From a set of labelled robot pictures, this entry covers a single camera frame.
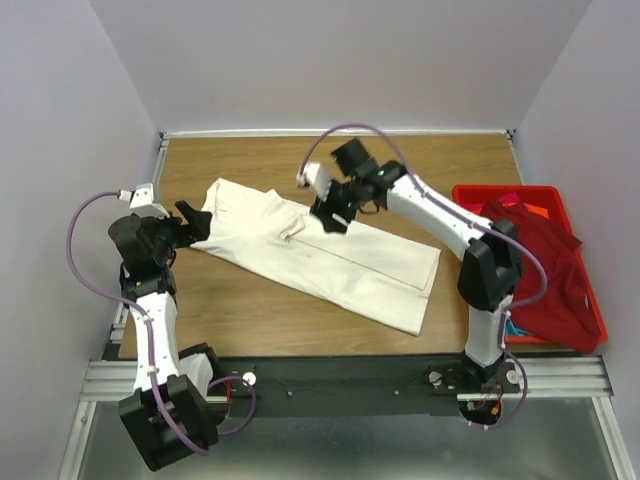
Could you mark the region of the white t shirt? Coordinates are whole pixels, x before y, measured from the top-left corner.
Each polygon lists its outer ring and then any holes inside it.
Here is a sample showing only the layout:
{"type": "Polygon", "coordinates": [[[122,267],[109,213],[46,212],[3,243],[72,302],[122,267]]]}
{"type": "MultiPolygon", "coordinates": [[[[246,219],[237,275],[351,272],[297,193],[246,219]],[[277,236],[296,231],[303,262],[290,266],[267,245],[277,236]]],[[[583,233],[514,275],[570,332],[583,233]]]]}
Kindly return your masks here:
{"type": "Polygon", "coordinates": [[[327,234],[306,206],[275,190],[219,178],[203,205],[212,221],[198,250],[410,335],[423,325],[440,251],[354,222],[327,234]]]}

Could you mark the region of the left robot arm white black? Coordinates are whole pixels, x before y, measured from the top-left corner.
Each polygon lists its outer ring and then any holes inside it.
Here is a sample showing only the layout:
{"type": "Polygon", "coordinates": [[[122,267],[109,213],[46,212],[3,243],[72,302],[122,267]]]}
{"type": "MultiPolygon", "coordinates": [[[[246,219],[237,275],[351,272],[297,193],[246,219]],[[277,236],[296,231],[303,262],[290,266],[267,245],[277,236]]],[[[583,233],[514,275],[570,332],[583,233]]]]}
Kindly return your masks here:
{"type": "Polygon", "coordinates": [[[218,440],[219,418],[207,404],[222,380],[207,344],[180,351],[176,341],[177,286],[172,263],[181,248],[210,234],[212,216],[186,201],[178,214],[132,213],[108,235],[122,262],[120,287],[136,331],[137,370],[119,415],[147,467],[158,471],[191,454],[205,455],[218,440]]]}

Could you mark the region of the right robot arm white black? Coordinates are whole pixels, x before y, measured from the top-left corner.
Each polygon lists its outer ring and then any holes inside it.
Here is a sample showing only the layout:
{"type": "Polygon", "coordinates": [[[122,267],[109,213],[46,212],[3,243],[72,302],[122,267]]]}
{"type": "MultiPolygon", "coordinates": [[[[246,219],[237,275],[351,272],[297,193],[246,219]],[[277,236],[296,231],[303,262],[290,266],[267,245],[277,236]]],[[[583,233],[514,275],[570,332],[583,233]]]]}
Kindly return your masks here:
{"type": "Polygon", "coordinates": [[[506,315],[523,274],[515,226],[464,210],[404,163],[379,164],[357,138],[335,149],[332,157],[346,178],[343,182],[309,159],[297,173],[298,184],[316,194],[310,213],[325,232],[345,234],[357,213],[372,203],[413,221],[461,262],[457,290],[469,307],[468,337],[460,359],[447,370],[431,371],[431,383],[475,393],[498,382],[505,361],[506,315]]]}

